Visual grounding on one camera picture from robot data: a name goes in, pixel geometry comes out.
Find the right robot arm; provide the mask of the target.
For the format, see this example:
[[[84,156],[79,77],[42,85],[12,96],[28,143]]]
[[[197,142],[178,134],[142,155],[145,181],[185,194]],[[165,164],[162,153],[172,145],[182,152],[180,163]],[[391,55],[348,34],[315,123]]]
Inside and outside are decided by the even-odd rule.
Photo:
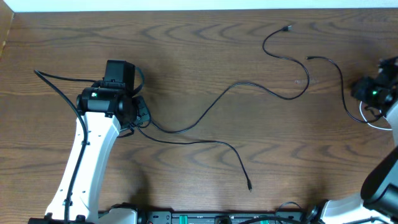
[[[355,82],[351,96],[380,112],[375,121],[386,119],[394,149],[366,177],[360,193],[315,205],[302,223],[397,223],[397,57],[381,60],[376,78]]]

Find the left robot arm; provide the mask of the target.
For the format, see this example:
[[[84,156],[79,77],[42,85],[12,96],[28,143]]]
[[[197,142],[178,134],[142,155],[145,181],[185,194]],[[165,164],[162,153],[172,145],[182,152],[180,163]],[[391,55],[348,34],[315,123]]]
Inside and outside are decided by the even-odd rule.
[[[101,213],[99,197],[107,161],[120,133],[150,120],[149,110],[134,85],[139,68],[123,60],[108,60],[103,79],[93,80],[76,99],[68,101],[77,115],[70,157],[57,193],[44,217],[29,223],[139,223],[136,208],[123,203]]]

